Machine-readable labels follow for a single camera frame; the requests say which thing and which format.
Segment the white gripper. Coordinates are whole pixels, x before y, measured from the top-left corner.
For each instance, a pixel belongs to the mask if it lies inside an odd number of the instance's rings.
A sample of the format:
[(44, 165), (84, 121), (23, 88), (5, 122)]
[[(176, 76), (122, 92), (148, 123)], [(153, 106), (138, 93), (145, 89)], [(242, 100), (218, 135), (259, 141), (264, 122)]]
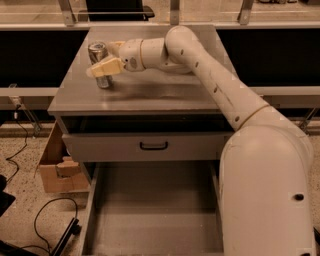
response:
[(107, 43), (108, 52), (118, 57), (106, 57), (93, 64), (86, 70), (90, 78), (112, 76), (120, 74), (124, 67), (130, 72), (141, 72), (145, 70), (141, 56), (142, 39), (131, 39), (124, 41), (113, 41)]

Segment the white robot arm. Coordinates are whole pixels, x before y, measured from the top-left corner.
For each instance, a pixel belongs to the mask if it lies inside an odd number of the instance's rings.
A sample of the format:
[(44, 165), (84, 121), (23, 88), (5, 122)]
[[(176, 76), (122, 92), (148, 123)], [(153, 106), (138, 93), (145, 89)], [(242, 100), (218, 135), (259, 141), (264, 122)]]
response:
[(316, 256), (308, 193), (308, 136), (212, 57), (194, 32), (110, 42), (91, 77), (156, 68), (191, 71), (234, 130), (219, 168), (225, 256)]

